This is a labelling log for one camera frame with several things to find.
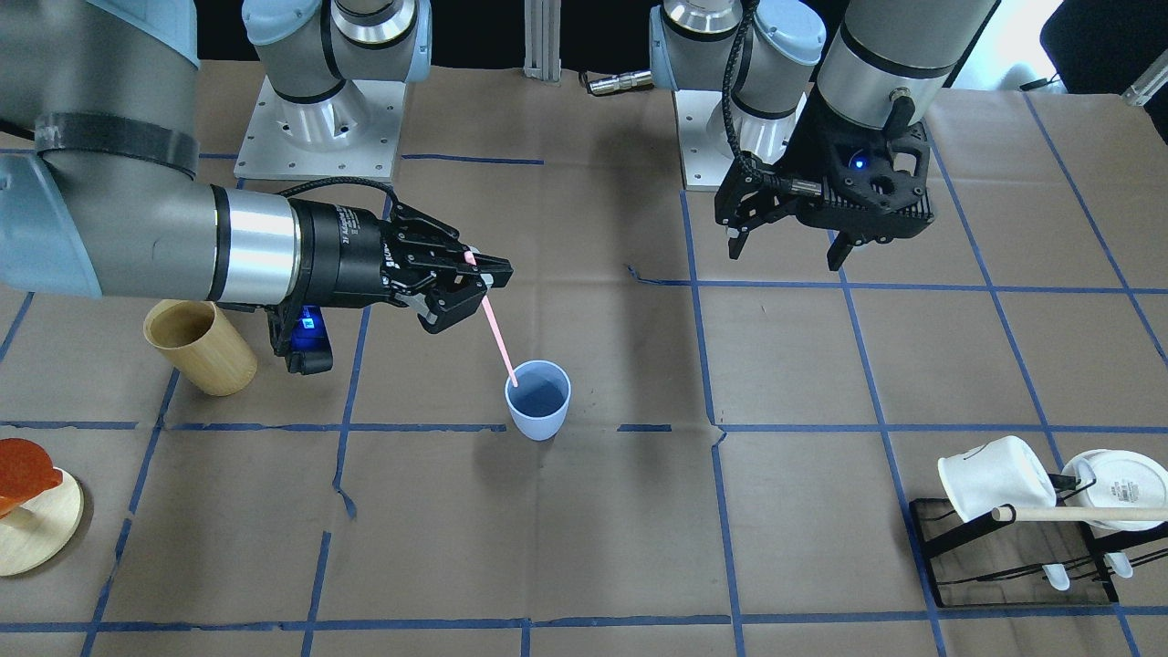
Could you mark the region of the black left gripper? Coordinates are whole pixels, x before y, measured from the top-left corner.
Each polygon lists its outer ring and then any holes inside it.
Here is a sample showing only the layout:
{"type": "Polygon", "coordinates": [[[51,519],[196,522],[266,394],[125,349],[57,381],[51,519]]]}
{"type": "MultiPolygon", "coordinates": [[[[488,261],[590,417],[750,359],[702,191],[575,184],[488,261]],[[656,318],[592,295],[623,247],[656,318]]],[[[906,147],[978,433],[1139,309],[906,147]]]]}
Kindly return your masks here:
{"type": "Polygon", "coordinates": [[[890,97],[890,117],[876,127],[837,115],[809,97],[779,162],[755,155],[734,162],[714,198],[714,220],[726,228],[726,257],[739,260],[762,224],[797,216],[837,233],[827,265],[837,274],[860,243],[913,238],[934,220],[927,171],[931,144],[911,96],[890,97]]]}

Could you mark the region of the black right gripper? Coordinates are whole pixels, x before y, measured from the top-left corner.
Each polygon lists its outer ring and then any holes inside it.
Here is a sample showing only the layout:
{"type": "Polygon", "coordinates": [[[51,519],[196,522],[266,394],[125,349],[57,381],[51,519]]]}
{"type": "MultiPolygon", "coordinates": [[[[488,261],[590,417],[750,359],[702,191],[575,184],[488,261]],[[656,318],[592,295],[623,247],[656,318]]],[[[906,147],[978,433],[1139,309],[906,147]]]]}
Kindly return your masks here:
{"type": "Polygon", "coordinates": [[[459,233],[411,205],[388,217],[349,205],[292,201],[301,230],[292,298],[318,307],[413,307],[430,334],[475,314],[488,288],[507,286],[508,260],[464,245],[459,233]]]}

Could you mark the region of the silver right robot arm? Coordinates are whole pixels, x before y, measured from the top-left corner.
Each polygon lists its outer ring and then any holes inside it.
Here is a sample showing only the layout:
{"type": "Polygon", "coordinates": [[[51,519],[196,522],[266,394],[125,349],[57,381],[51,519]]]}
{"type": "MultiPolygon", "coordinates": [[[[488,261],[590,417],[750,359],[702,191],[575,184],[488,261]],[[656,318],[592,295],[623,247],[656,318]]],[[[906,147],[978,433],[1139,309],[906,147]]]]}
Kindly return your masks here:
{"type": "Polygon", "coordinates": [[[197,182],[192,1],[5,1],[4,283],[83,297],[266,307],[411,307],[431,333],[475,313],[513,267],[450,224],[197,182]]]}

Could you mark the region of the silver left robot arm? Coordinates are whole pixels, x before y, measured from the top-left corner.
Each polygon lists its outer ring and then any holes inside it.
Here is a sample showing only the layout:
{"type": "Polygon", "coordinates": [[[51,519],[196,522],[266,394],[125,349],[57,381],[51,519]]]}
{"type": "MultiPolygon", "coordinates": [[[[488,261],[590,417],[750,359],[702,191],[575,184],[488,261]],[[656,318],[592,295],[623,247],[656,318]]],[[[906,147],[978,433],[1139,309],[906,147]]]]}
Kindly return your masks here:
{"type": "Polygon", "coordinates": [[[850,1],[830,32],[801,1],[661,1],[654,87],[717,95],[705,129],[725,177],[714,221],[739,258],[764,224],[835,233],[826,260],[933,224],[923,115],[994,1],[850,1]]]}

